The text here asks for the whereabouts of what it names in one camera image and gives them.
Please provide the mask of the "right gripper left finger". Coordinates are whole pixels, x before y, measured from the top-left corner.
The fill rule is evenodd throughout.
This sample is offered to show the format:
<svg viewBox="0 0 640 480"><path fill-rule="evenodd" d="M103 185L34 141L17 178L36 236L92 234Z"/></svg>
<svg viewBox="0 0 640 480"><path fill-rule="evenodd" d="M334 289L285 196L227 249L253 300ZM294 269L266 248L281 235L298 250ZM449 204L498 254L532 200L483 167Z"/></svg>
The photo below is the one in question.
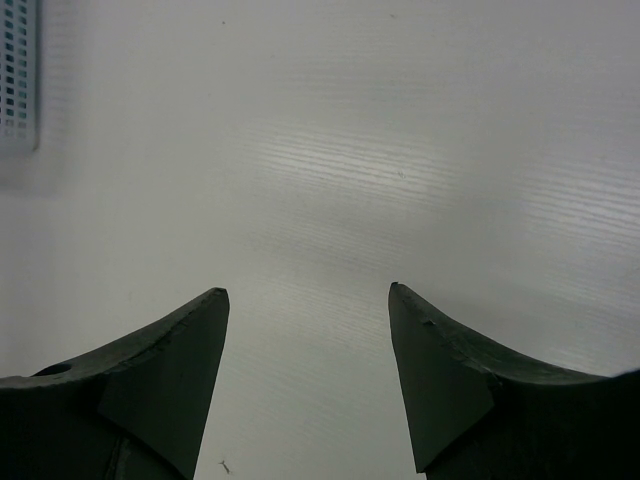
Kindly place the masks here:
<svg viewBox="0 0 640 480"><path fill-rule="evenodd" d="M100 348L1 380L4 479L191 479L229 317L210 289Z"/></svg>

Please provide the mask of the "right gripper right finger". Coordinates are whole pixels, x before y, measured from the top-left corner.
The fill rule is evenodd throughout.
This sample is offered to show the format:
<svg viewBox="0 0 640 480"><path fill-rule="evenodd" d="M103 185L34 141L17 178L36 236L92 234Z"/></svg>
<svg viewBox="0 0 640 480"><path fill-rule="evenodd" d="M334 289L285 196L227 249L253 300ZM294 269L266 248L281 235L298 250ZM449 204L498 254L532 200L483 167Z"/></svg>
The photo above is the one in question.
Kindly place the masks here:
<svg viewBox="0 0 640 480"><path fill-rule="evenodd" d="M639 375L549 364L388 293L416 471L429 479L635 479Z"/></svg>

